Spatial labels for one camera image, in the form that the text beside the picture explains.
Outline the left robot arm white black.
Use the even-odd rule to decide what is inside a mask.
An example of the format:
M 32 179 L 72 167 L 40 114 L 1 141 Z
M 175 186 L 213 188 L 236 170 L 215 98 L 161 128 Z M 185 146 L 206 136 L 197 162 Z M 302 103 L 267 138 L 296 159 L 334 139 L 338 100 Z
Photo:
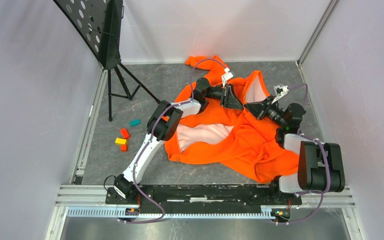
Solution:
M 170 103 L 161 101 L 148 120 L 145 139 L 137 154 L 123 171 L 115 177 L 113 188 L 125 204 L 133 203 L 139 194 L 137 186 L 146 168 L 160 147 L 176 133 L 182 118 L 201 114 L 209 106 L 209 100 L 219 100 L 225 109 L 243 110 L 232 84 L 211 86 L 207 78 L 199 78 L 187 100 Z

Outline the orange jacket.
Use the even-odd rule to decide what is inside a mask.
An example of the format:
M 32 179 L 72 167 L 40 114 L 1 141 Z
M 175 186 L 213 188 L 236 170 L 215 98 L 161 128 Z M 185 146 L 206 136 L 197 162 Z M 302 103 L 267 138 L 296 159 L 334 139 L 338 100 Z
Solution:
M 204 78 L 211 86 L 221 85 L 225 67 L 206 60 L 197 69 L 208 71 Z M 269 96 L 260 70 L 228 82 L 242 103 L 259 102 Z M 268 183 L 277 176 L 295 174 L 299 166 L 299 155 L 276 143 L 277 128 L 268 118 L 257 120 L 245 108 L 228 109 L 220 105 L 220 100 L 209 99 L 202 113 L 181 119 L 164 147 L 170 161 L 221 163 L 256 182 Z

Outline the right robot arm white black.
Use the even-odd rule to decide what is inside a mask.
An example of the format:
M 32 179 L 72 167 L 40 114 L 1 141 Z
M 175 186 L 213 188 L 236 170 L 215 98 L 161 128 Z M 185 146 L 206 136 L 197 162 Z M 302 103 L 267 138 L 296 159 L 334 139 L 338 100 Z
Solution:
M 306 113 L 304 107 L 291 103 L 286 110 L 282 110 L 274 99 L 271 95 L 265 100 L 244 104 L 244 108 L 257 120 L 269 119 L 277 124 L 275 142 L 299 157 L 296 173 L 277 175 L 270 182 L 269 199 L 275 204 L 282 204 L 289 194 L 301 196 L 342 192 L 346 180 L 340 145 L 299 133 Z

